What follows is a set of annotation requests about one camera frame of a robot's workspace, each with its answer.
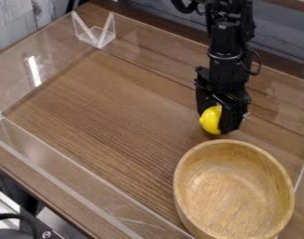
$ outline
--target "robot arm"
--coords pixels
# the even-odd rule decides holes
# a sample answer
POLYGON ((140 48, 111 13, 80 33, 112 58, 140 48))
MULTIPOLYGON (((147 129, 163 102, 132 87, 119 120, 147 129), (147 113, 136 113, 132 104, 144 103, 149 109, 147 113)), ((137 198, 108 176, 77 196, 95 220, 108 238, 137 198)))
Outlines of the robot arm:
POLYGON ((196 11, 199 4, 205 4, 208 35, 212 38, 208 50, 209 68, 197 67, 196 96, 197 108, 207 117, 207 109, 220 108, 217 131, 212 134, 228 134, 239 129, 240 123, 248 118, 251 96, 245 91, 249 76, 260 71, 260 57, 249 48, 248 42, 255 37, 255 20, 252 0, 195 0, 185 6, 181 0, 172 0, 183 13, 196 11), (252 72, 253 55, 259 59, 259 68, 252 72))

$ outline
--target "wooden bowl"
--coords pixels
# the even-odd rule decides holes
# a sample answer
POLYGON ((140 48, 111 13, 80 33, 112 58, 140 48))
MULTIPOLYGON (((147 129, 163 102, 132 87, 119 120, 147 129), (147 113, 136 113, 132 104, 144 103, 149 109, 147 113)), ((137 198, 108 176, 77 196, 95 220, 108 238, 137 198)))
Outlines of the wooden bowl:
POLYGON ((271 239, 293 214, 295 190, 268 152, 235 140, 215 140, 180 160, 175 201, 196 238, 271 239))

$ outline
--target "acrylic corner bracket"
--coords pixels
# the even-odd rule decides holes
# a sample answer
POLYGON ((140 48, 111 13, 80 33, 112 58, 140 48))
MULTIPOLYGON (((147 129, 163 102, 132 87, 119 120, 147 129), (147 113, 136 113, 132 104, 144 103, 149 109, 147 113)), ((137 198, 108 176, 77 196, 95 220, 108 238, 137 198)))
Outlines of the acrylic corner bracket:
POLYGON ((97 49, 101 49, 116 38, 116 23, 113 13, 108 14, 104 28, 87 27, 77 13, 72 12, 72 21, 77 38, 97 49))

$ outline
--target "bowl rim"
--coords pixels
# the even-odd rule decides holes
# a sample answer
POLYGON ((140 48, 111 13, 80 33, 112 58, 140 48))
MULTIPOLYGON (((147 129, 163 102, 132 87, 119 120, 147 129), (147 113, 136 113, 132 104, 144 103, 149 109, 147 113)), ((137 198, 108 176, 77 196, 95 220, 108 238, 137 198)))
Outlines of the bowl rim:
POLYGON ((292 180, 289 178, 289 175, 283 167, 283 165, 280 164, 280 162, 277 161, 277 159, 272 156, 271 153, 268 153, 264 149, 261 149, 260 147, 245 143, 243 141, 239 140, 233 140, 233 139, 216 139, 216 140, 209 140, 204 143, 200 143, 199 145, 196 145, 195 147, 192 147, 185 154, 183 155, 180 162, 177 164, 177 168, 175 171, 175 177, 173 177, 173 196, 175 196, 175 202, 176 202, 176 206, 180 208, 180 211, 183 213, 183 215, 185 216, 185 218, 188 219, 189 223, 193 225, 195 228, 197 228, 199 231, 201 231, 203 233, 205 233, 207 235, 212 236, 213 238, 217 239, 236 239, 236 237, 229 237, 225 235, 219 234, 217 232, 213 232, 211 230, 203 230, 200 229, 200 227, 195 224, 193 220, 191 219, 191 216, 185 210, 185 206, 183 204, 181 201, 181 197, 179 197, 177 195, 180 195, 180 191, 179 191, 179 179, 180 179, 180 171, 183 168, 184 163, 188 161, 189 156, 201 148, 208 147, 211 145, 215 144, 235 144, 235 145, 241 145, 245 147, 249 147, 251 149, 256 150, 259 153, 264 154, 264 156, 268 158, 268 160, 275 164, 279 172, 281 173, 285 183, 287 183, 287 188, 288 188, 288 193, 289 193, 289 208, 285 212, 284 218, 277 222, 276 226, 268 230, 264 234, 259 235, 259 236, 252 236, 248 239, 268 239, 268 238, 275 238, 275 236, 279 235, 279 233, 283 231, 283 229, 285 228, 291 217, 293 215, 295 212, 295 187, 293 187, 293 183, 292 180))

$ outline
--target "lemon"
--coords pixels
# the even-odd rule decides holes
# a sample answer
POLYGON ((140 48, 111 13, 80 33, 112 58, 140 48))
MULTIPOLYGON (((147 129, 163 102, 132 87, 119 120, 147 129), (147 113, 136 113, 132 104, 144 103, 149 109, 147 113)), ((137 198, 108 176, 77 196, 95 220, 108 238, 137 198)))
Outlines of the lemon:
POLYGON ((200 125, 209 134, 220 134, 219 119, 221 115, 221 105, 205 109, 200 116, 200 125))

